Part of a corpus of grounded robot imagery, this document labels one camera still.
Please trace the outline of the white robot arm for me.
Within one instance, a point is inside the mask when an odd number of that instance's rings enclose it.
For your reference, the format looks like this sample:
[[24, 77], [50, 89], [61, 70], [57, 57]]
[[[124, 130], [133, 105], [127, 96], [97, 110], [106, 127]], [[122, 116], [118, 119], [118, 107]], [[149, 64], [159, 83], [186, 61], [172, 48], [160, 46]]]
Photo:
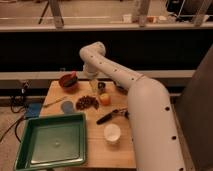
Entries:
[[88, 77], [102, 72], [128, 91], [137, 171], [186, 171], [168, 90], [158, 80], [111, 61], [105, 54], [102, 42], [79, 51]]

